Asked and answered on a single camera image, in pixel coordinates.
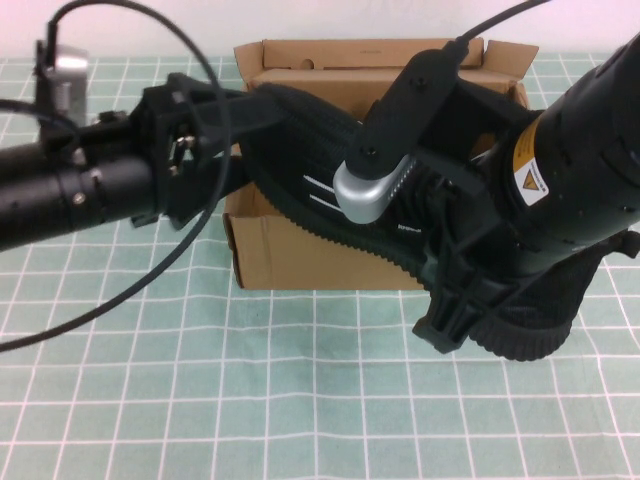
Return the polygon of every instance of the black cylinder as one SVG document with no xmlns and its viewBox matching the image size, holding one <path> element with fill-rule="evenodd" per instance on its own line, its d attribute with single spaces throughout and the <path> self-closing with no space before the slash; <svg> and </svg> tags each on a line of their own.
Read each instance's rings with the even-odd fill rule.
<svg viewBox="0 0 640 480">
<path fill-rule="evenodd" d="M 492 271 L 544 271 L 640 221 L 640 36 L 484 160 L 504 222 L 473 248 Z"/>
<path fill-rule="evenodd" d="M 153 212 L 154 198 L 150 165 L 132 155 L 2 178 L 0 251 Z"/>
</svg>

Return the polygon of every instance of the black bracket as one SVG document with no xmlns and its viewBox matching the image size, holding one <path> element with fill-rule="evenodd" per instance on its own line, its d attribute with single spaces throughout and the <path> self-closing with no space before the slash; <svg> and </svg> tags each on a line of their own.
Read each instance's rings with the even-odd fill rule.
<svg viewBox="0 0 640 480">
<path fill-rule="evenodd" d="M 255 130 L 282 120 L 272 99 L 225 90 L 231 117 L 232 144 Z M 181 73 L 169 74 L 167 83 L 143 91 L 131 113 L 139 144 L 154 163 L 157 205 L 155 213 L 133 220 L 142 226 L 166 214 L 174 228 L 184 227 L 209 200 L 221 167 L 224 138 L 220 104 L 208 83 Z M 242 162 L 233 161 L 222 195 L 249 182 Z"/>
</svg>

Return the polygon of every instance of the white grid line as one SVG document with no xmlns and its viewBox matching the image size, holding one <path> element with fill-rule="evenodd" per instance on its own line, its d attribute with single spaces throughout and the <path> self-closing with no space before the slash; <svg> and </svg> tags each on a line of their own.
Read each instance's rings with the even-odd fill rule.
<svg viewBox="0 0 640 480">
<path fill-rule="evenodd" d="M 88 304 L 90 305 L 93 302 L 82 302 L 82 303 L 78 303 L 78 304 Z M 64 305 L 64 302 L 58 302 L 58 305 Z M 312 324 L 310 323 L 282 323 L 282 324 L 278 324 L 278 325 L 273 325 L 272 328 L 274 329 L 291 329 L 291 328 L 300 328 L 300 327 L 309 327 L 312 326 Z M 357 330 L 357 327 L 353 327 L 353 326 L 349 326 L 349 325 L 332 325 L 332 324 L 328 324 L 328 323 L 321 323 L 317 325 L 318 327 L 322 327 L 322 328 L 334 328 L 336 330 Z M 402 328 L 402 325 L 400 324 L 393 324 L 393 325 L 366 325 L 366 326 L 362 326 L 360 327 L 361 330 L 392 330 L 392 329 L 399 329 Z M 247 331 L 255 331 L 255 330 L 269 330 L 269 327 L 264 326 L 264 325 L 256 325 L 253 327 L 227 327 L 228 330 L 232 331 L 232 332 L 247 332 Z M 638 330 L 640 331 L 640 326 L 637 327 L 631 327 L 632 330 Z M 163 334 L 180 334 L 180 332 L 193 332 L 193 331 L 206 331 L 206 330 L 225 330 L 225 327 L 221 326 L 221 325 L 196 325 L 193 327 L 184 327 L 184 328 L 141 328 L 140 330 L 137 330 L 138 333 L 144 333 L 145 335 L 163 335 Z M 583 326 L 576 326 L 574 327 L 574 331 L 584 331 L 584 330 L 590 330 L 590 331 L 609 331 L 609 332 L 615 332 L 615 331 L 625 331 L 627 332 L 629 330 L 629 327 L 621 327 L 621 326 L 612 326 L 612 327 L 607 327 L 604 325 L 596 325 L 596 326 L 589 326 L 589 327 L 583 327 Z M 21 337 L 21 336 L 25 336 L 25 335 L 31 335 L 33 333 L 36 333 L 35 331 L 10 331 L 10 332 L 5 332 L 5 336 L 6 337 Z M 136 333 L 136 330 L 100 330 L 100 331 L 94 331 L 93 335 L 96 336 L 105 336 L 105 335 L 133 335 L 134 333 Z M 83 336 L 83 335 L 88 335 L 89 333 L 87 331 L 75 331 L 75 332 L 69 332 L 67 333 L 67 335 L 70 336 Z"/>
<path fill-rule="evenodd" d="M 296 432 L 296 433 L 286 433 L 279 435 L 270 435 L 268 440 L 287 440 L 287 439 L 295 439 L 295 438 L 308 438 L 313 437 L 314 433 L 309 432 Z M 330 433 L 330 432 L 320 432 L 318 434 L 322 438 L 335 438 L 338 440 L 413 440 L 413 434 L 394 434 L 394 435 L 379 435 L 379 434 L 368 434 L 368 435 L 348 435 L 342 433 Z M 604 433 L 576 433 L 573 434 L 573 438 L 608 438 L 615 437 L 615 435 L 604 434 Z M 628 438 L 639 438 L 640 435 L 628 435 Z M 464 440 L 466 438 L 465 434 L 462 433 L 450 433 L 450 434 L 419 434 L 418 438 L 420 440 Z M 496 439 L 506 439 L 506 440 L 516 440 L 517 435 L 515 433 L 472 433 L 469 435 L 469 438 L 473 440 L 496 440 Z M 522 434 L 522 438 L 566 438 L 564 433 L 524 433 Z M 188 442 L 211 442 L 211 443 L 224 443 L 224 442 L 237 442 L 240 440 L 247 440 L 252 442 L 264 442 L 264 435 L 256 435 L 256 436 L 229 436 L 229 437 L 220 437 L 216 439 L 215 437 L 184 437 L 184 438 L 170 438 L 167 440 L 167 443 L 188 443 Z M 164 438 L 144 438 L 144 439 L 128 439 L 123 438 L 118 440 L 118 444 L 146 444 L 146 443 L 157 443 L 163 444 Z M 9 446 L 12 442 L 8 441 L 0 441 L 0 446 Z M 110 440 L 69 440 L 66 442 L 66 445 L 110 445 Z M 32 441 L 18 441 L 13 442 L 13 445 L 62 445 L 62 441 L 59 440 L 32 440 Z"/>
<path fill-rule="evenodd" d="M 317 329 L 317 321 L 318 321 L 318 302 L 316 300 L 316 291 L 313 291 L 313 472 L 316 477 L 318 477 L 320 472 L 320 458 L 318 454 L 318 376 L 317 376 L 317 351 L 318 351 L 318 329 Z"/>
<path fill-rule="evenodd" d="M 402 319 L 402 343 L 404 346 L 404 357 L 406 360 L 407 371 L 407 388 L 409 390 L 409 405 L 411 407 L 411 423 L 413 434 L 415 436 L 414 444 L 416 449 L 416 465 L 418 466 L 418 476 L 422 478 L 422 456 L 420 455 L 420 442 L 418 441 L 418 421 L 416 419 L 415 396 L 413 394 L 413 380 L 411 378 L 411 364 L 409 363 L 409 343 L 407 342 L 407 329 L 404 317 L 404 304 L 402 302 L 402 291 L 398 292 L 398 301 L 400 303 L 400 318 Z"/>
<path fill-rule="evenodd" d="M 558 400 L 558 407 L 560 408 L 560 415 L 562 416 L 562 424 L 564 425 L 564 430 L 567 432 L 567 439 L 569 440 L 569 448 L 571 449 L 571 457 L 573 458 L 573 464 L 576 467 L 576 472 L 578 476 L 582 476 L 580 469 L 580 462 L 578 461 L 578 455 L 576 454 L 576 447 L 573 444 L 573 438 L 571 437 L 571 429 L 569 428 L 569 422 L 567 421 L 567 414 L 564 411 L 564 404 L 562 403 L 562 398 L 560 397 L 560 388 L 558 387 L 558 376 L 556 375 L 556 366 L 553 359 L 549 362 L 551 366 L 551 377 L 553 378 L 553 388 L 556 393 L 556 398 Z"/>
<path fill-rule="evenodd" d="M 276 393 L 272 395 L 253 395 L 253 396 L 226 396 L 223 397 L 224 401 L 256 401 L 256 402 L 264 402 L 269 398 L 270 400 L 282 399 L 282 398 L 296 398 L 296 397 L 313 397 L 313 393 L 310 392 L 287 392 L 287 393 Z M 327 400 L 360 400 L 360 395 L 333 395 L 327 393 L 318 393 L 316 394 L 317 398 L 327 399 Z M 611 393 L 606 395 L 604 393 L 564 393 L 564 394 L 521 394 L 521 395 L 512 395 L 512 398 L 515 400 L 542 400 L 542 399 L 598 399 L 598 398 L 639 398 L 640 393 L 637 394 L 629 394 L 629 393 Z M 367 400 L 409 400 L 411 397 L 409 395 L 367 395 Z M 458 400 L 458 395 L 454 394 L 416 394 L 413 396 L 416 400 Z M 465 400 L 504 400 L 504 395 L 490 395 L 490 394 L 465 394 Z M 78 400 L 73 402 L 75 405 L 120 405 L 122 404 L 131 404 L 131 405 L 140 405 L 140 404 L 157 404 L 157 403 L 168 403 L 169 397 L 167 398 L 145 398 L 145 399 L 125 399 L 125 400 Z M 218 397 L 192 397 L 192 398 L 174 398 L 173 403 L 199 403 L 199 402 L 216 402 Z M 29 405 L 38 405 L 38 406 L 65 406 L 71 405 L 70 400 L 52 400 L 52 401 L 38 401 L 32 400 L 29 401 Z M 11 406 L 21 406 L 22 402 L 20 401 L 3 401 L 0 402 L 0 407 L 11 407 Z M 620 432 L 622 436 L 640 436 L 640 432 Z"/>
<path fill-rule="evenodd" d="M 580 318 L 580 322 L 584 324 L 584 317 L 582 316 L 582 311 L 578 310 L 578 317 Z M 596 343 L 593 341 L 593 338 L 587 332 L 587 337 L 593 346 L 593 350 L 598 353 L 598 347 Z M 604 390 L 604 398 L 607 401 L 607 406 L 609 407 L 609 414 L 611 415 L 611 422 L 613 423 L 613 428 L 615 430 L 615 437 L 618 438 L 618 443 L 620 444 L 620 451 L 622 452 L 622 456 L 624 458 L 625 465 L 627 467 L 627 471 L 629 475 L 633 475 L 633 469 L 631 468 L 631 463 L 629 462 L 629 455 L 627 455 L 627 450 L 624 446 L 623 436 L 620 434 L 620 429 L 618 428 L 618 420 L 616 418 L 615 412 L 613 410 L 613 404 L 611 403 L 611 394 L 609 394 L 609 389 L 607 388 L 607 381 L 605 380 L 604 372 L 602 371 L 602 362 L 601 357 L 598 356 L 598 373 L 600 375 L 600 382 L 602 383 L 602 388 Z"/>
<path fill-rule="evenodd" d="M 364 446 L 364 472 L 365 479 L 369 480 L 370 478 L 370 467 L 369 467 L 369 442 L 368 438 L 372 438 L 367 435 L 367 413 L 365 406 L 365 393 L 364 393 L 364 368 L 362 363 L 362 329 L 360 329 L 361 318 L 360 318 L 360 291 L 356 291 L 356 322 L 358 325 L 358 372 L 360 374 L 360 410 L 362 411 L 362 437 L 363 437 L 363 446 Z"/>
<path fill-rule="evenodd" d="M 585 354 L 585 355 L 558 355 L 553 357 L 555 360 L 585 360 L 585 359 L 627 359 L 627 360 L 636 360 L 638 358 L 638 355 L 624 355 L 624 354 L 620 354 L 620 355 L 613 355 L 613 354 L 600 354 L 600 355 L 596 355 L 596 354 Z M 280 357 L 280 358 L 272 358 L 271 359 L 271 363 L 276 363 L 276 362 L 290 362 L 290 361 L 294 361 L 294 360 L 307 360 L 307 361 L 312 361 L 313 358 L 306 356 L 306 355 L 300 355 L 297 357 Z M 464 363 L 464 364 L 471 364 L 471 363 L 484 363 L 484 364 L 492 364 L 492 363 L 499 363 L 499 359 L 492 359 L 492 358 L 473 358 L 473 357 L 461 357 L 458 362 L 460 363 Z M 317 359 L 318 363 L 327 363 L 327 364 L 359 364 L 360 361 L 359 360 L 350 360 L 350 359 L 333 359 L 333 358 L 318 358 Z M 372 358 L 372 359 L 362 359 L 362 363 L 365 365 L 372 365 L 372 364 L 388 364 L 388 363 L 402 363 L 404 364 L 406 362 L 406 360 L 403 358 Z M 443 358 L 413 358 L 409 360 L 410 363 L 412 364 L 446 364 L 449 365 L 451 364 L 451 358 L 450 357 L 443 357 Z M 170 360 L 165 360 L 165 361 L 131 361 L 131 362 L 94 362 L 94 363 L 86 363 L 85 366 L 86 367 L 121 367 L 121 366 L 127 366 L 127 365 L 132 365 L 132 366 L 161 366 L 161 365 L 173 365 L 174 362 L 170 361 Z M 217 363 L 223 363 L 223 360 L 220 358 L 212 358 L 212 359 L 200 359 L 200 360 L 178 360 L 179 364 L 185 364 L 185 365 L 195 365 L 195 364 L 217 364 Z M 262 364 L 262 363 L 267 363 L 266 359 L 250 359 L 250 358 L 228 358 L 224 360 L 224 363 L 255 363 L 255 364 Z M 38 368 L 59 368 L 59 367 L 72 367 L 72 366 L 78 366 L 79 364 L 52 364 L 52 365 L 38 365 Z M 3 368 L 31 368 L 33 367 L 32 364 L 6 364 L 6 365 L 0 365 L 0 370 Z M 638 393 L 612 393 L 612 396 L 632 396 L 632 397 L 636 397 L 640 394 L 640 392 Z"/>
<path fill-rule="evenodd" d="M 504 378 L 504 386 L 505 391 L 507 392 L 507 402 L 509 403 L 509 411 L 511 413 L 511 419 L 513 420 L 513 428 L 516 432 L 516 440 L 518 442 L 518 452 L 520 453 L 520 461 L 522 462 L 522 471 L 524 472 L 524 476 L 529 476 L 529 469 L 527 468 L 527 459 L 524 454 L 524 447 L 522 446 L 522 435 L 520 434 L 520 427 L 518 425 L 518 416 L 516 415 L 516 409 L 513 406 L 513 397 L 511 396 L 511 388 L 509 386 L 509 375 L 507 373 L 506 361 L 504 358 L 500 359 L 500 364 L 502 366 L 502 375 Z"/>
<path fill-rule="evenodd" d="M 269 472 L 269 427 L 270 427 L 270 394 L 271 394 L 271 326 L 273 325 L 273 290 L 269 302 L 269 328 L 267 329 L 267 399 L 265 401 L 264 414 L 264 450 L 262 453 L 262 478 L 268 479 Z"/>
<path fill-rule="evenodd" d="M 458 395 L 456 396 L 458 400 L 458 405 L 460 406 L 460 414 L 462 415 L 462 426 L 464 428 L 464 436 L 467 443 L 467 452 L 469 453 L 469 468 L 471 469 L 471 478 L 476 477 L 476 466 L 473 460 L 473 452 L 471 450 L 471 436 L 469 434 L 469 424 L 467 423 L 467 414 L 464 409 L 464 395 L 462 394 L 462 384 L 460 382 L 460 373 L 458 372 L 458 362 L 456 360 L 456 352 L 451 354 L 451 359 L 453 361 L 453 372 L 456 377 L 456 389 L 458 391 Z"/>
<path fill-rule="evenodd" d="M 227 307 L 226 307 L 226 313 L 225 313 L 225 319 L 224 319 L 224 324 L 225 327 L 229 326 L 229 313 L 231 311 L 231 288 L 233 286 L 233 262 L 231 262 L 231 272 L 229 272 L 229 284 L 227 287 Z M 220 385 L 218 386 L 218 398 L 217 401 L 218 403 L 216 404 L 216 428 L 215 428 L 215 442 L 213 444 L 213 455 L 211 458 L 211 480 L 215 480 L 215 473 L 216 473 L 216 466 L 217 466 L 217 460 L 218 460 L 218 443 L 219 443 L 219 439 L 220 439 L 220 418 L 221 418 L 221 411 L 222 411 L 222 399 L 225 398 L 224 397 L 224 366 L 225 363 L 228 363 L 228 361 L 225 362 L 225 356 L 227 354 L 227 333 L 228 330 L 225 329 L 224 330 L 224 334 L 222 335 L 222 353 L 221 353 L 221 357 L 222 360 L 220 362 Z"/>
</svg>

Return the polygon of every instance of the yellow warning label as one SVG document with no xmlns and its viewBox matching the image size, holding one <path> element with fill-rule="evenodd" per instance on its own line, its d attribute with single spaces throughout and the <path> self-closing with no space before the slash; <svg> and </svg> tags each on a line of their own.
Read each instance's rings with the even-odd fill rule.
<svg viewBox="0 0 640 480">
<path fill-rule="evenodd" d="M 538 187 L 538 184 L 533 178 L 533 172 L 531 170 L 529 170 L 529 173 L 527 173 L 527 176 L 524 179 L 524 185 L 522 185 L 522 188 L 526 190 L 536 190 L 536 191 L 540 190 L 540 187 Z"/>
<path fill-rule="evenodd" d="M 513 172 L 517 172 L 524 167 L 533 157 L 535 157 L 534 144 L 536 139 L 536 130 L 538 129 L 538 122 L 540 117 L 529 125 L 516 143 L 516 148 L 513 151 Z"/>
</svg>

